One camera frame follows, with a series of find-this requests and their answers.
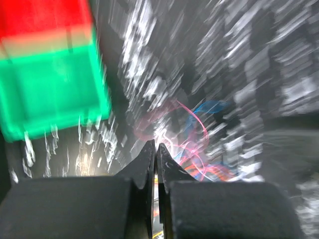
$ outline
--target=plastic container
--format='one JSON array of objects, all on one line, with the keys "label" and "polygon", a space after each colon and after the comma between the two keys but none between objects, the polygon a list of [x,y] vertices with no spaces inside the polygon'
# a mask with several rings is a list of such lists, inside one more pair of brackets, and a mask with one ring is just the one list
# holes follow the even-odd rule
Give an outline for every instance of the plastic container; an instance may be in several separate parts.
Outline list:
[{"label": "plastic container", "polygon": [[95,40],[88,46],[0,61],[0,124],[7,141],[109,116]]},{"label": "plastic container", "polygon": [[8,57],[87,45],[92,42],[86,0],[1,0],[0,38]]}]

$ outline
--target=yellow wire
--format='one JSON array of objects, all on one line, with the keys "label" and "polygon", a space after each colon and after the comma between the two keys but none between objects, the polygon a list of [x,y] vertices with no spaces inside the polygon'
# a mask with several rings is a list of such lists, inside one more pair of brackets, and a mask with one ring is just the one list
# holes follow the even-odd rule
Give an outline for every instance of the yellow wire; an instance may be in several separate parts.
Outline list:
[{"label": "yellow wire", "polygon": [[163,234],[163,231],[159,232],[159,233],[156,233],[155,235],[153,235],[153,239],[156,238],[157,236]]}]

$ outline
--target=green plastic tray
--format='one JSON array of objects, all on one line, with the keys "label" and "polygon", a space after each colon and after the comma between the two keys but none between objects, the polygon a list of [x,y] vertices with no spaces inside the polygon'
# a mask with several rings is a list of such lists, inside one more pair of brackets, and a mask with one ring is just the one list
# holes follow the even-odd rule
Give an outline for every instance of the green plastic tray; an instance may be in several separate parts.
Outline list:
[{"label": "green plastic tray", "polygon": [[0,125],[7,141],[109,117],[96,45],[72,51],[0,61]]}]

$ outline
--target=black robotic claw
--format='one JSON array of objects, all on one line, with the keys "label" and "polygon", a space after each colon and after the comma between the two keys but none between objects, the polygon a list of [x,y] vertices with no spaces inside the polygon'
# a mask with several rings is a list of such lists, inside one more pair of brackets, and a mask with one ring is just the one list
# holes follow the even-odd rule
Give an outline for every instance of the black robotic claw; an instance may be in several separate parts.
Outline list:
[{"label": "black robotic claw", "polygon": [[201,183],[148,141],[115,176],[27,180],[0,207],[1,239],[151,239],[155,171],[166,239],[300,239],[288,199],[268,183]]}]

